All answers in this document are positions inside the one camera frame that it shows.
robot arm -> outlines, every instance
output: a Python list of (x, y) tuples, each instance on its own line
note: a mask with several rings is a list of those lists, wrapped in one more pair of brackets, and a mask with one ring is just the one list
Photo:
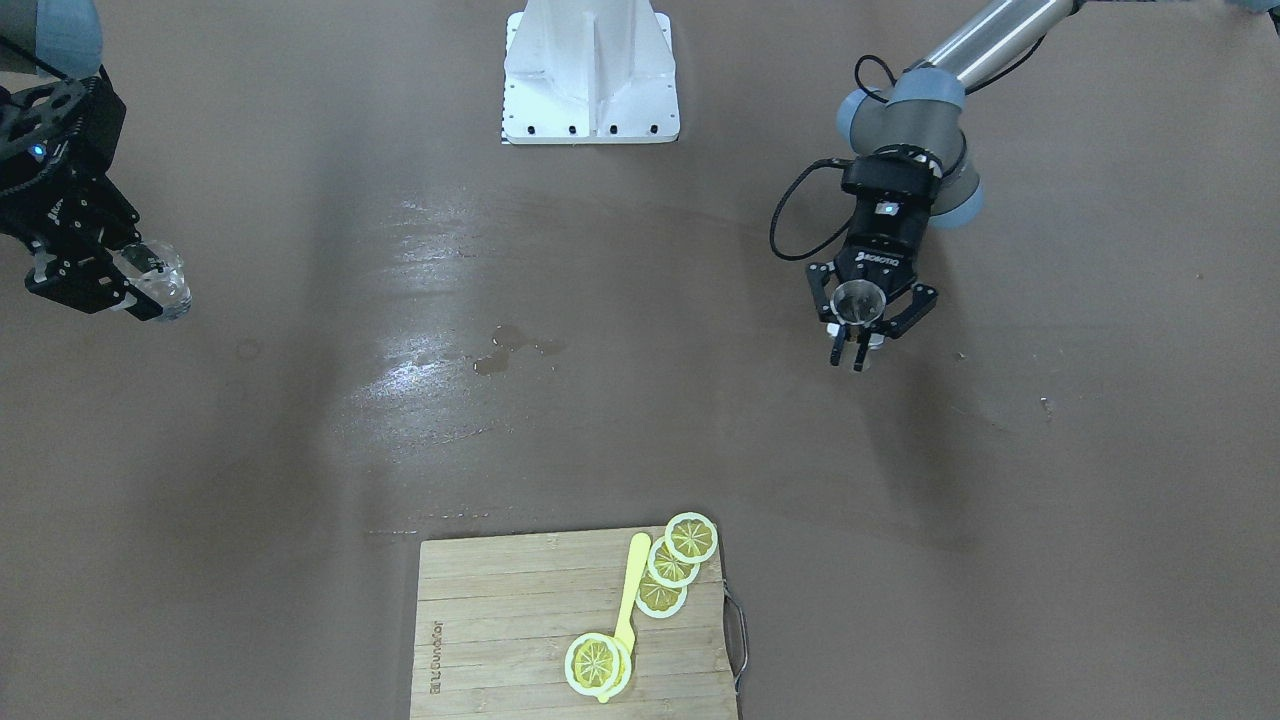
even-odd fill
[[(1254, 12), (1280, 5), (1276, 0), (1230, 1)], [(841, 104), (837, 131), (858, 158), (826, 161), (826, 167), (844, 169), (841, 188), (856, 199), (855, 210), (835, 258), (806, 269), (818, 318), (835, 338), (832, 365), (840, 365), (852, 341), (858, 347), (854, 370), (860, 372), (868, 350), (902, 337), (937, 305), (937, 290), (919, 282), (915, 272), (924, 232), (929, 223), (940, 228), (968, 223), (983, 201), (959, 124), (965, 99), (1007, 73), (1002, 68), (1020, 54), (1029, 55), (1084, 3), (993, 0), (908, 68), (890, 91), (860, 87)], [(908, 295), (900, 310), (890, 314), (890, 306)]]
[(26, 283), (35, 295), (83, 313), (175, 319), (191, 304), (180, 260), (143, 243), (137, 210), (106, 178), (125, 108), (100, 58), (92, 0), (0, 10), (0, 69), (58, 78), (0, 88), (0, 233), (35, 256)]

yellow plastic spoon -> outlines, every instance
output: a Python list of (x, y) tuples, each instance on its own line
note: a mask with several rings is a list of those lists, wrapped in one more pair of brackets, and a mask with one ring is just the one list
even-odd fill
[[(653, 541), (648, 533), (631, 536), (631, 550), (627, 551), (627, 574), (622, 580), (622, 607), (618, 609), (618, 625), (613, 629), (613, 639), (617, 641), (628, 659), (636, 646), (636, 632), (631, 628), (631, 611), (636, 606), (636, 593), (640, 592), (640, 580), (649, 565), (649, 548), (652, 546)], [(609, 698), (600, 697), (599, 701), (605, 703), (609, 702)]]

white pedestal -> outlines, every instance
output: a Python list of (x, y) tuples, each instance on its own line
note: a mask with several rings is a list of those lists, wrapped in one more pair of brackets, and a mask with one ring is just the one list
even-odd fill
[(513, 145), (672, 142), (671, 19), (649, 0), (529, 0), (507, 20), (502, 135)]

metal handle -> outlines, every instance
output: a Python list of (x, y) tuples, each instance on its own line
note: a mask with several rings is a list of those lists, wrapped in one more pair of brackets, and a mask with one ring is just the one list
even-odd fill
[(733, 610), (737, 619), (739, 642), (742, 644), (742, 664), (737, 669), (733, 669), (733, 659), (730, 657), (730, 669), (733, 671), (733, 693), (739, 694), (742, 692), (742, 675), (746, 674), (746, 666), (751, 660), (750, 638), (746, 633), (746, 614), (742, 611), (742, 605), (733, 597), (733, 591), (728, 588), (728, 580), (724, 580), (724, 607)]

lemon slice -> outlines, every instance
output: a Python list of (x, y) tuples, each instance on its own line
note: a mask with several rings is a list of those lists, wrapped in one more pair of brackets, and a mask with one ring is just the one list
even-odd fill
[(698, 564), (681, 561), (666, 542), (655, 542), (649, 550), (649, 577), (664, 588), (680, 589), (698, 577)]
[(698, 512), (682, 512), (667, 523), (667, 542), (671, 553), (682, 562), (701, 562), (716, 555), (719, 537), (716, 524)]
[(617, 684), (622, 675), (623, 655), (626, 653), (608, 635), (580, 635), (564, 653), (564, 679), (579, 694), (599, 697)]
[(653, 575), (645, 575), (640, 580), (640, 592), (636, 593), (636, 606), (640, 612), (650, 618), (662, 620), (671, 618), (685, 606), (689, 597), (689, 588), (672, 589), (658, 583)]
[(621, 671), (618, 673), (618, 679), (613, 682), (613, 685), (611, 685), (607, 691), (602, 692), (600, 694), (595, 696), (600, 698), (600, 702), (608, 702), (611, 697), (626, 689), (627, 683), (631, 682), (631, 653), (627, 652), (627, 650), (622, 647), (622, 643), (620, 643), (618, 641), (611, 637), (605, 637), (605, 639), (609, 642), (609, 644), (613, 646), (613, 650), (617, 651), (618, 653), (618, 659), (621, 660)]

